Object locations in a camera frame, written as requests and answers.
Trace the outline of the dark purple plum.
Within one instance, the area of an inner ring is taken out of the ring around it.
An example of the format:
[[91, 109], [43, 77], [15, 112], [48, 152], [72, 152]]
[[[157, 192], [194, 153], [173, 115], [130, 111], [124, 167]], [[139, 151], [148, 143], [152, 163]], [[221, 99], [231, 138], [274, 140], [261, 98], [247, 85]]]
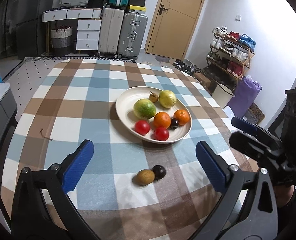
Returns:
[[179, 127], [179, 121], [175, 118], [171, 119], [170, 129], [177, 129]]
[[160, 180], [166, 175], [166, 169], [162, 165], [155, 165], [151, 171], [155, 175], [155, 180]]

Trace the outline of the large brown longan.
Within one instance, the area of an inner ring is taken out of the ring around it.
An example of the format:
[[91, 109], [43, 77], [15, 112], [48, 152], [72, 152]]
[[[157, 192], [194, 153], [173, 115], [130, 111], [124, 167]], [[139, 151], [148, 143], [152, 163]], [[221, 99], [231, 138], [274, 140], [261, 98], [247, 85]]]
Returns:
[[155, 180], [155, 174], [151, 170], [141, 170], [136, 175], [136, 183], [140, 186], [151, 184]]

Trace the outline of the large red tomato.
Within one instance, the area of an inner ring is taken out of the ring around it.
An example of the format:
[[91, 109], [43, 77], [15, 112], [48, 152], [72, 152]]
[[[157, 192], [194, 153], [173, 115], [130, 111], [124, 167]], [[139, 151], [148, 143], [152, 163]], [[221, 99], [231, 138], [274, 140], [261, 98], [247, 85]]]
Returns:
[[150, 125], [147, 121], [145, 120], [139, 120], [135, 123], [135, 126], [134, 126], [134, 130], [142, 135], [142, 136], [145, 136], [147, 133], [149, 133], [150, 131]]

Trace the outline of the small red tomato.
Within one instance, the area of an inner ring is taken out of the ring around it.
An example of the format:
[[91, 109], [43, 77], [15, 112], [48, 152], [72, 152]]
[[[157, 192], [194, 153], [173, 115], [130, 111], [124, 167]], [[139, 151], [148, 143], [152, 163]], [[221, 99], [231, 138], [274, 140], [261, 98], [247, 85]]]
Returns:
[[169, 138], [169, 132], [166, 128], [161, 126], [156, 128], [153, 137], [159, 141], [167, 141]]

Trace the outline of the small brown longan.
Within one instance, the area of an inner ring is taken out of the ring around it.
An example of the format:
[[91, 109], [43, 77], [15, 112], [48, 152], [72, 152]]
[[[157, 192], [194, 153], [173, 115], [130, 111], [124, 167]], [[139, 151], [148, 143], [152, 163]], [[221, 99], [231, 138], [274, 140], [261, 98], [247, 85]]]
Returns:
[[150, 96], [149, 96], [149, 99], [150, 99], [153, 103], [155, 103], [155, 102], [157, 102], [157, 101], [159, 100], [159, 96], [158, 96], [158, 94], [151, 92], [151, 93], [150, 93]]

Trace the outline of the brown doormat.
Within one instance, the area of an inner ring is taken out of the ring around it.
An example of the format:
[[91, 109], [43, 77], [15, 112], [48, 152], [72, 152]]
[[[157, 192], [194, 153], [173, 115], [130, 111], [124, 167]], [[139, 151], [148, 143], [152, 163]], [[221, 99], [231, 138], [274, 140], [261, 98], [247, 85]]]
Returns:
[[252, 103], [247, 112], [245, 113], [243, 119], [251, 124], [259, 124], [265, 118], [264, 113], [255, 104]]

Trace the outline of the brown twig on table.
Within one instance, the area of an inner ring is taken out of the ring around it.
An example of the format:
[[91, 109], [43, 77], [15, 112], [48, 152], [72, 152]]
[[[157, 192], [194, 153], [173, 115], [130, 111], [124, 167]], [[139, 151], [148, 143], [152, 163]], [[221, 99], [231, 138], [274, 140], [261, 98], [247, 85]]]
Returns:
[[42, 138], [44, 139], [47, 139], [47, 140], [50, 140], [50, 141], [53, 141], [53, 138], [49, 137], [49, 136], [46, 136], [45, 132], [44, 132], [44, 129], [40, 129], [40, 135]]

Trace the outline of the checkered tablecloth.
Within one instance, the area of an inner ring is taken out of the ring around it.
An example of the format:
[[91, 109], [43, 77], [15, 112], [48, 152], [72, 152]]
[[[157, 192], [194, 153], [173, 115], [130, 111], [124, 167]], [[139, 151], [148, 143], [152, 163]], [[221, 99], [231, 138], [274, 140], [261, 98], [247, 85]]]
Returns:
[[[139, 73], [132, 87], [173, 91], [192, 116], [189, 135], [161, 145], [142, 141], [119, 118], [93, 125], [55, 122], [45, 126], [19, 120], [2, 176], [1, 196], [7, 211], [11, 211], [22, 168], [41, 170], [61, 163], [85, 139], [93, 142], [94, 155], [69, 197], [102, 239], [187, 239], [192, 235], [220, 196], [196, 159], [199, 141], [206, 141], [227, 163], [253, 170], [244, 155], [229, 147], [230, 120], [199, 82], [178, 70], [136, 64]], [[42, 138], [40, 129], [53, 141]], [[166, 169], [165, 177], [138, 185], [137, 173], [155, 165]]]

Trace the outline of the small orange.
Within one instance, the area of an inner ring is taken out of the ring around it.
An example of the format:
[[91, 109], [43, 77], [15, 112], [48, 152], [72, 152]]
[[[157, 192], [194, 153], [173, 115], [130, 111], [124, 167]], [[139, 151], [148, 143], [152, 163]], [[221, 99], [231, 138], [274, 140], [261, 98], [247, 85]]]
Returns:
[[179, 125], [185, 125], [190, 121], [190, 114], [184, 109], [179, 109], [175, 111], [173, 117], [178, 121]]

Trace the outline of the large orange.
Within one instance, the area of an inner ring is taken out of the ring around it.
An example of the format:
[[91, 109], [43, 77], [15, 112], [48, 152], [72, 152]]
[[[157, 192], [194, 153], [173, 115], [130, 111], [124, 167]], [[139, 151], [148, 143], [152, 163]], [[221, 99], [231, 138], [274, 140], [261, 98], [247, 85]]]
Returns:
[[163, 127], [168, 129], [171, 125], [171, 118], [166, 112], [158, 112], [154, 116], [153, 125], [155, 128]]

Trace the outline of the yellow pear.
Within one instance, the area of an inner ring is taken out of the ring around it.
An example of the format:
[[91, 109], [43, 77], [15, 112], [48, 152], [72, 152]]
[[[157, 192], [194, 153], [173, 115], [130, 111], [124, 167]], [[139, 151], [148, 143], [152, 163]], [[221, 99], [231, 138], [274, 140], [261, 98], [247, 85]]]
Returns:
[[174, 92], [170, 90], [163, 90], [159, 94], [159, 102], [163, 107], [171, 108], [176, 104], [177, 98]]

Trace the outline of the dotted floor rug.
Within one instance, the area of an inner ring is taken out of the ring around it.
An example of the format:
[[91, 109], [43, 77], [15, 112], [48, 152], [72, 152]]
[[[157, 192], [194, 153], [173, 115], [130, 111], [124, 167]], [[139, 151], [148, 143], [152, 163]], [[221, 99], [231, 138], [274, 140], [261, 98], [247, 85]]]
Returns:
[[117, 97], [133, 86], [136, 63], [97, 59], [25, 61], [8, 79], [20, 122], [50, 123], [116, 120]]

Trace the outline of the white drawer cabinet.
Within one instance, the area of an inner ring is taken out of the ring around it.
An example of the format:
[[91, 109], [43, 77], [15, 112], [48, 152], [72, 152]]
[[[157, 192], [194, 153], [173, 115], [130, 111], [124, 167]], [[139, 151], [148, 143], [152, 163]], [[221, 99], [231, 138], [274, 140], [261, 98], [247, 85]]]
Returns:
[[42, 22], [77, 20], [77, 50], [98, 50], [101, 29], [101, 9], [59, 9], [46, 11]]

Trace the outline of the beige suitcase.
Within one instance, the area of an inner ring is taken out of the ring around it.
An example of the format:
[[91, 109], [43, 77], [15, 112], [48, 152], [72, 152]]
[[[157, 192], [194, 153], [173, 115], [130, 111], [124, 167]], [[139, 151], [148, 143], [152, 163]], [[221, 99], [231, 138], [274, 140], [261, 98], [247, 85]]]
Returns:
[[121, 9], [105, 8], [103, 10], [98, 43], [100, 54], [115, 55], [117, 53], [124, 13]]

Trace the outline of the wooden door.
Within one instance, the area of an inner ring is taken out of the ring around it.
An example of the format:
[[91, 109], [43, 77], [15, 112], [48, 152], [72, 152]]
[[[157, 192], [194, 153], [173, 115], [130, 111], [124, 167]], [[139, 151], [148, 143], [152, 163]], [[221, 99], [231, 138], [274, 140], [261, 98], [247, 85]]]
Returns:
[[145, 50], [183, 59], [195, 31], [204, 0], [158, 0]]

